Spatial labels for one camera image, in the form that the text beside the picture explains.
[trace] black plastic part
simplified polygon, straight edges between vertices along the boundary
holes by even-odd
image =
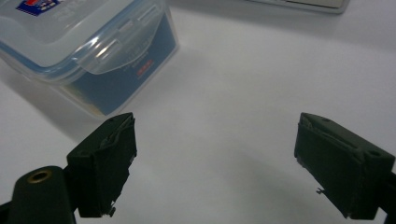
[[[300,117],[294,156],[344,217],[375,218],[394,156],[329,119],[306,113]]]
[[[132,113],[108,119],[67,155],[65,171],[81,217],[113,215],[135,156]]]
[[[62,168],[43,167],[17,181],[7,224],[22,223],[76,223]]]
[[[4,203],[0,205],[0,224],[7,223],[8,221],[8,213],[9,207],[11,206],[11,202]]]
[[[390,174],[379,195],[379,206],[388,213],[385,223],[396,224],[396,174]]]

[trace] clear plastic lid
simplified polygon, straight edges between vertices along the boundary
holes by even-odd
[[[103,74],[149,47],[163,0],[0,0],[0,55],[43,81]]]

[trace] screw hole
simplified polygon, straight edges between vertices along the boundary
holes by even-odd
[[[30,184],[38,184],[50,178],[51,175],[52,175],[51,170],[37,171],[29,176],[27,182],[29,182]]]

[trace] white table surface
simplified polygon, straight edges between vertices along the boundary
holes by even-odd
[[[180,48],[123,110],[138,157],[113,218],[78,223],[382,223],[344,219],[293,158],[309,112],[396,154],[396,1],[334,16],[242,0],[171,0]],[[101,121],[0,61],[0,203]]]

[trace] red logo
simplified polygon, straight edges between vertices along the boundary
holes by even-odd
[[[154,63],[154,61],[152,61],[151,59],[148,60],[137,72],[138,76],[142,76],[150,67],[151,65]]]
[[[37,4],[39,1],[40,0],[27,0],[25,4],[32,7],[35,6],[35,4]]]

